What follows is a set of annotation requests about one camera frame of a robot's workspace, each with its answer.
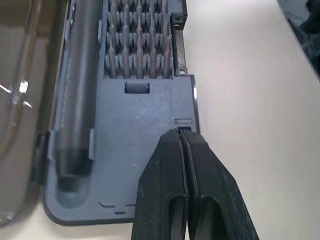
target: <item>white desk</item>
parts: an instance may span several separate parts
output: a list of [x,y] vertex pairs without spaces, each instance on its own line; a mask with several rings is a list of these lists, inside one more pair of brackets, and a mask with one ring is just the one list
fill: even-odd
[[[202,134],[262,240],[320,238],[320,84],[276,0],[189,0]],[[62,227],[39,205],[1,240],[129,240],[131,224]]]

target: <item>screwdriver bit set case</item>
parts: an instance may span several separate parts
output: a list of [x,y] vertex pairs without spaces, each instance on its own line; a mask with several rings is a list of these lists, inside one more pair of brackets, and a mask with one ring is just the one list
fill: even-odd
[[[77,11],[84,11],[80,8],[76,0],[70,1],[48,144],[44,206],[49,217],[61,225],[131,222],[139,178],[160,137],[171,129],[199,132],[195,80],[185,62],[186,2],[101,0],[97,24],[89,26],[95,28],[97,60],[86,65],[96,69],[89,76],[96,83],[83,88],[96,89],[85,98],[92,104],[83,113],[91,120],[79,123],[86,127],[83,134],[68,132],[69,123],[64,119],[66,111],[80,108],[77,104],[84,98],[78,93],[77,101],[66,106],[69,94],[77,94],[69,83],[69,56],[76,42],[72,38],[82,39],[73,35],[73,28],[78,27]],[[76,58],[94,51],[89,47]],[[86,75],[85,70],[80,68],[79,76]],[[78,124],[82,111],[72,112],[71,125]],[[68,151],[61,157],[66,138],[80,142],[81,156],[79,151]]]

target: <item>bit storage compartment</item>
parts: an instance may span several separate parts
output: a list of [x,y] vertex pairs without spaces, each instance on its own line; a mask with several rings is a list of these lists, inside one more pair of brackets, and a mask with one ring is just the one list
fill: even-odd
[[[94,126],[87,146],[90,171],[61,179],[56,149],[63,131],[60,122],[65,111],[75,2],[71,2],[65,28],[44,205],[51,219],[62,225],[130,222],[139,178],[160,137],[170,129],[199,131],[194,76],[177,74],[178,68],[185,66],[177,64],[175,57],[184,55],[177,42],[181,37],[175,37],[177,28],[181,29],[181,25],[175,27],[175,16],[184,25],[186,3],[167,0],[166,6],[165,0],[103,1],[96,38],[99,54]],[[168,21],[165,31],[164,21]]]

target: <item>white table surface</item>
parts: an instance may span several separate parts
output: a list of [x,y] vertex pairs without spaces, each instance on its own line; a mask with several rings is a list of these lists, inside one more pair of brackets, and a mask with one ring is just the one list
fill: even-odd
[[[276,0],[189,0],[184,45],[201,132],[262,240],[320,239],[320,84]],[[1,240],[129,240],[131,224],[63,227],[41,204]]]

